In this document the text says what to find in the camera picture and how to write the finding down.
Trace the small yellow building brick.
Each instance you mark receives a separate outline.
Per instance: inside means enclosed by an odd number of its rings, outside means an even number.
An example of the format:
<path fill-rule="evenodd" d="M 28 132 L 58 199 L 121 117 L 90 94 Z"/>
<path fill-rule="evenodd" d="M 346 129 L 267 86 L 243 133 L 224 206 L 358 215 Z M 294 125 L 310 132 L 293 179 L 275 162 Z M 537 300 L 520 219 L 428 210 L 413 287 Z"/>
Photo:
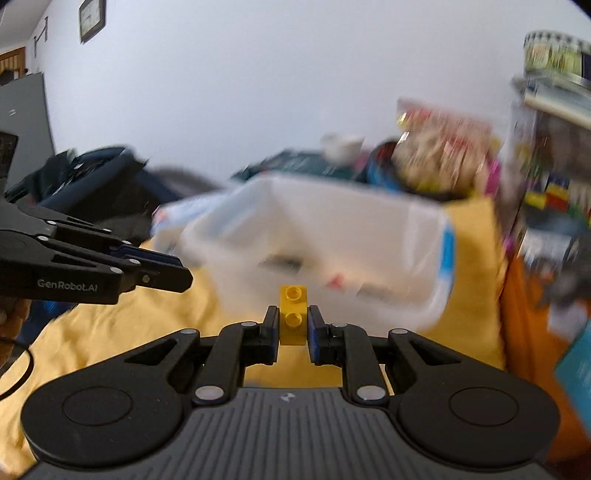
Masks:
<path fill-rule="evenodd" d="M 304 285 L 280 287 L 280 343 L 287 346 L 308 343 L 308 293 Z"/>

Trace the dark blue bag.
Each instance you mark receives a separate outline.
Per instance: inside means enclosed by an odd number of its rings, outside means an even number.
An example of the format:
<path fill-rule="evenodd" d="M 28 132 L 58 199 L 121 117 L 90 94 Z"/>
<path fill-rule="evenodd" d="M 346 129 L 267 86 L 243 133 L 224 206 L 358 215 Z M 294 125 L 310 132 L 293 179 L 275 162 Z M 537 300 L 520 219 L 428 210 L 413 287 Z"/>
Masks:
<path fill-rule="evenodd" d="M 150 238 L 157 207 L 209 193 L 218 183 L 172 167 L 150 169 L 129 148 L 106 147 L 54 155 L 8 188 L 5 199 L 40 205 L 111 230 L 138 246 Z"/>

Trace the yellow blanket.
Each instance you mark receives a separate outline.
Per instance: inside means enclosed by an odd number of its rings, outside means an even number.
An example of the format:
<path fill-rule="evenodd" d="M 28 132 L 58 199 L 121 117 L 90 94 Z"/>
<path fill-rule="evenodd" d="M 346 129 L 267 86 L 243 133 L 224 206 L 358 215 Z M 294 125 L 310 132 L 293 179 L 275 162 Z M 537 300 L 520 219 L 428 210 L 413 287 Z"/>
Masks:
<path fill-rule="evenodd" d="M 505 366 L 498 312 L 505 271 L 493 203 L 488 198 L 447 204 L 456 233 L 457 270 L 439 323 L 422 335 L 499 369 Z M 49 323 L 31 346 L 34 370 L 1 403 L 1 476 L 22 475 L 35 462 L 20 426 L 26 398 L 41 385 L 184 327 L 215 335 L 232 318 L 222 313 L 211 281 L 193 270 L 183 294 L 145 288 L 115 305 L 81 305 Z"/>

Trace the white plastic storage bin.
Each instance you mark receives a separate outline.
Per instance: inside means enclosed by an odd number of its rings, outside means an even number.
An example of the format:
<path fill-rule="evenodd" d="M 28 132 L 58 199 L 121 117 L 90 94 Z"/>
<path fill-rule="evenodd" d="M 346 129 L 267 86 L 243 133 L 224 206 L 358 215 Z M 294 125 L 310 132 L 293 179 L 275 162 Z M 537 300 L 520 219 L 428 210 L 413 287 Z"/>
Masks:
<path fill-rule="evenodd" d="M 222 310 L 253 319 L 301 285 L 325 320 L 422 330 L 454 285 L 455 236 L 435 202 L 334 179 L 263 174 L 159 207 L 152 244 L 200 267 Z"/>

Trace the orange box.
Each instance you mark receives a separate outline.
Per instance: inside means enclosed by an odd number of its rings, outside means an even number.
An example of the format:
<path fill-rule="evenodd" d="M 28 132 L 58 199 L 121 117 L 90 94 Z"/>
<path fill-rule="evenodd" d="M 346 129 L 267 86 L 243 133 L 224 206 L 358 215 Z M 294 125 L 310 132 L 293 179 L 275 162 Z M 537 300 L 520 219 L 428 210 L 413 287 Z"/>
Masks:
<path fill-rule="evenodd" d="M 549 308 L 538 304 L 540 280 L 529 275 L 520 258 L 509 263 L 500 297 L 502 332 L 508 370 L 544 389 L 556 402 L 560 426 L 548 458 L 554 462 L 590 453 L 590 440 L 555 377 L 555 367 L 570 342 L 548 331 Z"/>

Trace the snack bag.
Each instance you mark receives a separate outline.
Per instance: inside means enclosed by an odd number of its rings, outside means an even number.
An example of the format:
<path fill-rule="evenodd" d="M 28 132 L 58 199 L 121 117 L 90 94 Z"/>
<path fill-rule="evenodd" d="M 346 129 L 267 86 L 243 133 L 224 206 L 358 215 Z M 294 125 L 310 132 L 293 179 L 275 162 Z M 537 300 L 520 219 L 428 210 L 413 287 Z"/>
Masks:
<path fill-rule="evenodd" d="M 501 140 L 491 122 L 401 98 L 390 163 L 412 191 L 466 198 L 490 193 Z"/>

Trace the light blue carton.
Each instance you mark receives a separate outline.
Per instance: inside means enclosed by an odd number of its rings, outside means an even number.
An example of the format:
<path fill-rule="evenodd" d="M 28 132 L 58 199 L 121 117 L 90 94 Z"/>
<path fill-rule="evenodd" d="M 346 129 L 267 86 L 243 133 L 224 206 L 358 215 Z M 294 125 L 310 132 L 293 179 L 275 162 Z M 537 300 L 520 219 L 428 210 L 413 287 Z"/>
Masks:
<path fill-rule="evenodd" d="M 587 437 L 591 429 L 591 346 L 587 323 L 558 362 L 555 375 Z"/>

